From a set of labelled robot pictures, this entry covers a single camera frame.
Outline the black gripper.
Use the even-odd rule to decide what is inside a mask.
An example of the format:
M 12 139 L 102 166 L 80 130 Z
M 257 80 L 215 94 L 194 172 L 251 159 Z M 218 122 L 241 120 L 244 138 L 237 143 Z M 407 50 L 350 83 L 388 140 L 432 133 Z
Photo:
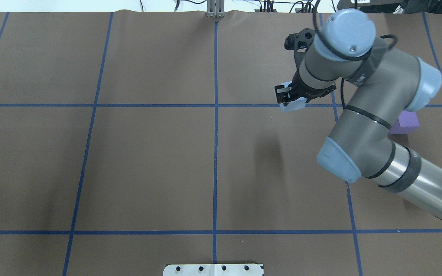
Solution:
M 275 95 L 278 99 L 278 104 L 282 107 L 287 107 L 291 102 L 300 98 L 305 98 L 306 103 L 308 103 L 316 98 L 326 97 L 334 92 L 335 89 L 335 82 L 325 82 L 322 88 L 317 88 L 316 85 L 312 86 L 309 81 L 303 80 L 299 71 L 296 71 L 290 86 L 275 86 Z

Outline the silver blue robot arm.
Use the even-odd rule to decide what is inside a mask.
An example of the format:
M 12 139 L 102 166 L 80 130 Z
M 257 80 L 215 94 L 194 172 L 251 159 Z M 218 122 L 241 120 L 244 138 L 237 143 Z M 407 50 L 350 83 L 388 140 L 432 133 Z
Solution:
M 367 14 L 344 9 L 313 28 L 289 35 L 296 72 L 275 86 L 283 110 L 298 110 L 335 91 L 341 78 L 356 86 L 318 152 L 317 162 L 340 179 L 365 177 L 442 220 L 442 168 L 388 138 L 403 111 L 426 107 L 442 85 L 440 70 L 396 48 L 394 35 L 377 36 Z

